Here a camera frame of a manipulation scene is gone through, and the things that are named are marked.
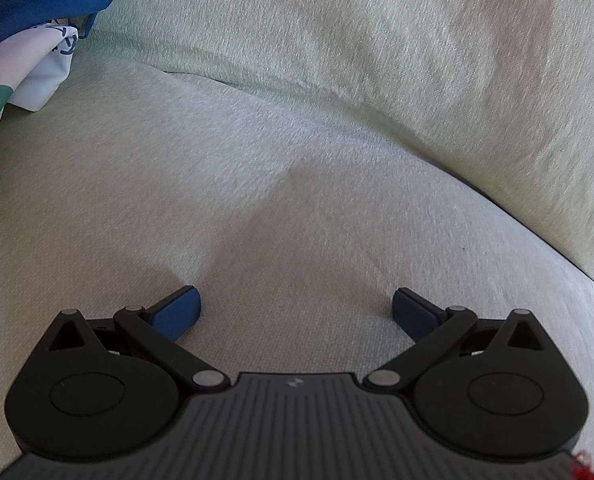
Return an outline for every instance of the circular button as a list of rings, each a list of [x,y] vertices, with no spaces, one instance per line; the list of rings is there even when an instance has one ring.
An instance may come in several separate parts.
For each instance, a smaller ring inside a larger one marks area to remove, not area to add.
[[[192,376],[192,380],[195,384],[204,386],[205,388],[219,386],[224,379],[224,375],[216,370],[202,370]]]
[[[468,385],[468,396],[493,415],[523,415],[543,401],[541,387],[532,379],[511,373],[480,376]]]
[[[119,379],[90,372],[56,383],[50,390],[50,402],[67,415],[91,416],[119,405],[124,393],[125,387]]]
[[[368,380],[375,386],[394,386],[401,380],[401,376],[392,370],[375,370],[368,376]]]

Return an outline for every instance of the ribbed black surface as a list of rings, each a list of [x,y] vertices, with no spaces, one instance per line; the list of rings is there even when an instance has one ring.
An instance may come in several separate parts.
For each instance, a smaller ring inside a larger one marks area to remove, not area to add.
[[[25,456],[0,480],[570,480],[560,455],[525,465],[462,457],[423,433],[394,396],[350,374],[242,374],[197,396],[168,434],[111,462]]]

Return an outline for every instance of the triangular cutout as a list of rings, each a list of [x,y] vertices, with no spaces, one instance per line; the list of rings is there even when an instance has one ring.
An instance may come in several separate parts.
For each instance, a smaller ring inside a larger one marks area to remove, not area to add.
[[[81,337],[79,330],[77,330],[77,325],[75,325],[73,321],[69,321],[68,323],[63,324],[48,350],[50,352],[55,352],[57,350],[66,350],[68,348],[78,348],[84,344],[84,340]]]
[[[528,350],[543,350],[543,346],[539,343],[537,336],[534,335],[530,325],[525,321],[517,324],[508,342],[508,346],[526,348]]]

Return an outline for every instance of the red object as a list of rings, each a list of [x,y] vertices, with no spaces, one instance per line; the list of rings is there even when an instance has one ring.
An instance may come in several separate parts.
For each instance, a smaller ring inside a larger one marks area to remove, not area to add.
[[[574,480],[594,480],[594,471],[592,470],[592,461],[590,454],[582,451],[574,456],[573,462]]]

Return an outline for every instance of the white fabric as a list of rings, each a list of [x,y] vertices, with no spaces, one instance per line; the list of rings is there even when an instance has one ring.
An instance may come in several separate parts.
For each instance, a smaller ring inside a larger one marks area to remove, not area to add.
[[[6,102],[37,111],[70,72],[77,29],[42,23],[0,43],[0,119]]]
[[[594,0],[116,0],[84,48],[343,102],[594,279]]]
[[[411,344],[399,286],[531,308],[587,389],[594,456],[594,283],[537,236],[376,130],[78,53],[39,113],[0,126],[0,468],[4,396],[59,310],[108,317],[186,283],[203,313],[181,344],[232,377],[362,378]]]

